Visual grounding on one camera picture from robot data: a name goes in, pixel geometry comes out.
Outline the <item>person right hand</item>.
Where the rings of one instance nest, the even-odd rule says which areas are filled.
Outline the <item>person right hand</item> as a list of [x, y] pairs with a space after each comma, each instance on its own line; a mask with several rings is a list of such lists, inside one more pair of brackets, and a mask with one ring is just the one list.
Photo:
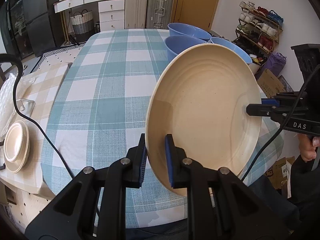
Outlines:
[[319, 147], [319, 137], [312, 140], [305, 134], [298, 134], [299, 150], [301, 158], [307, 162], [316, 159], [316, 148]]

